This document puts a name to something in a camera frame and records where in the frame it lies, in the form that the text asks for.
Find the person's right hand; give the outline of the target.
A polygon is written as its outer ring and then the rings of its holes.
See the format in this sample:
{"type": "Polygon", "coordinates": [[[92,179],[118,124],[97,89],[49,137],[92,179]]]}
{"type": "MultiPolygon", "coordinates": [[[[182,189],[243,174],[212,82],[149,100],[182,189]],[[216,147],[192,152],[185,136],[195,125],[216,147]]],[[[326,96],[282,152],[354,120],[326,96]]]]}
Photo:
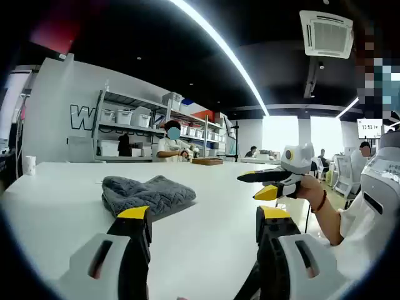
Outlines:
{"type": "Polygon", "coordinates": [[[327,198],[321,183],[311,175],[303,176],[300,182],[297,198],[306,199],[315,213],[321,210],[327,198]]]}

